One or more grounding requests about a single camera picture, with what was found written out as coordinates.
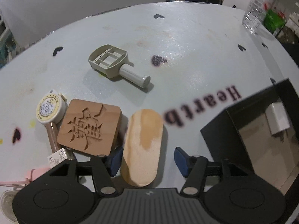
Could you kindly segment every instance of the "yellow stain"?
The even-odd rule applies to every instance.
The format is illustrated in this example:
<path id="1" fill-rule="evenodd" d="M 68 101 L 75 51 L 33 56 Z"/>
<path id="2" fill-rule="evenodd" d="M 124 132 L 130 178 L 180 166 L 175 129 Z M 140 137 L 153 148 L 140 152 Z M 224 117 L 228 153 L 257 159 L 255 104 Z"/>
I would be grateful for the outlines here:
<path id="1" fill-rule="evenodd" d="M 34 128 L 35 125 L 36 125 L 36 121 L 35 121 L 35 119 L 30 120 L 29 128 Z"/>

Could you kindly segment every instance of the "square wooden block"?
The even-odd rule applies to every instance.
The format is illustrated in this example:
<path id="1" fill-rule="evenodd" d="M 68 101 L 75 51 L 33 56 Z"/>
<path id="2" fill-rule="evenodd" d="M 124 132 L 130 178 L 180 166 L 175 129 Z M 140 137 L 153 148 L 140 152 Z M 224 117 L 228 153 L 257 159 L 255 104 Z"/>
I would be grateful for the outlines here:
<path id="1" fill-rule="evenodd" d="M 121 109 L 73 99 L 65 113 L 57 142 L 91 155 L 109 155 L 121 124 Z"/>

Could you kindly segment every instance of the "pink object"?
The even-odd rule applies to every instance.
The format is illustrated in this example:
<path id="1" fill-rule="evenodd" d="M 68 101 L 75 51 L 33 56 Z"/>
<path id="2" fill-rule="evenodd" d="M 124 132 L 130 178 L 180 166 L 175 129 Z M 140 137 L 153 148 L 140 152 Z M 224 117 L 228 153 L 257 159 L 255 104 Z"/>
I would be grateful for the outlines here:
<path id="1" fill-rule="evenodd" d="M 26 173 L 25 181 L 15 181 L 15 182 L 0 182 L 0 186 L 14 187 L 18 185 L 27 185 L 43 175 L 45 172 L 50 170 L 48 167 L 42 167 L 38 169 L 32 169 Z"/>

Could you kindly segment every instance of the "cylindrical handle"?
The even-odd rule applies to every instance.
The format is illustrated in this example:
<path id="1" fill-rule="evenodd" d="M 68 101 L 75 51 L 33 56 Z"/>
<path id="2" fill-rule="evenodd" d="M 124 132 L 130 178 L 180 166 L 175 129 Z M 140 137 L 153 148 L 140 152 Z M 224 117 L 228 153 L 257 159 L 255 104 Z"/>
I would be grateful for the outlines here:
<path id="1" fill-rule="evenodd" d="M 145 88 L 150 82 L 150 76 L 140 76 L 140 73 L 128 64 L 121 66 L 119 74 L 142 88 Z"/>
<path id="2" fill-rule="evenodd" d="M 57 142 L 58 129 L 55 123 L 50 122 L 46 124 L 46 129 L 49 137 L 52 153 L 57 152 L 62 146 Z"/>

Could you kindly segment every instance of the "white table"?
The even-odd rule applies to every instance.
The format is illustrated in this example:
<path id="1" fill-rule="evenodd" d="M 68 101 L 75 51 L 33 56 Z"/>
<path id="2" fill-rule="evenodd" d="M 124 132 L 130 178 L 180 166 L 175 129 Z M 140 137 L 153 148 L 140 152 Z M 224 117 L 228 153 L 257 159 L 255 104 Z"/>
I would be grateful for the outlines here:
<path id="1" fill-rule="evenodd" d="M 155 14 L 165 18 L 155 19 Z M 226 91 L 225 102 L 216 100 L 216 106 L 209 107 L 204 96 L 216 98 L 219 90 L 234 85 L 245 98 L 271 86 L 270 77 L 277 81 L 289 78 L 299 92 L 299 69 L 291 57 L 265 30 L 261 37 L 250 36 L 241 25 L 243 14 L 242 10 L 212 4 L 144 4 L 82 19 L 30 47 L 0 71 L 1 181 L 23 180 L 27 170 L 47 166 L 50 145 L 45 127 L 35 121 L 35 109 L 53 88 L 68 103 L 78 98 L 119 106 L 125 116 L 122 135 L 127 119 L 138 109 L 151 108 L 163 116 L 175 109 L 184 126 L 164 123 L 165 151 L 161 157 L 165 165 L 155 186 L 180 190 L 184 178 L 174 163 L 175 147 L 212 160 L 200 130 L 223 108 L 240 100 L 233 101 Z M 110 81 L 92 70 L 88 57 L 104 44 L 126 50 L 135 67 L 151 76 L 148 90 L 124 79 Z M 239 50 L 238 44 L 246 51 Z M 59 46 L 64 49 L 53 57 Z M 153 55 L 168 62 L 155 67 Z M 201 114 L 195 112 L 195 99 L 206 109 Z M 189 105 L 192 119 L 185 116 L 182 105 Z M 21 139 L 12 144 L 16 127 Z M 298 212 L 297 208 L 287 223 L 292 223 Z M 1 215 L 0 223 L 9 222 Z"/>

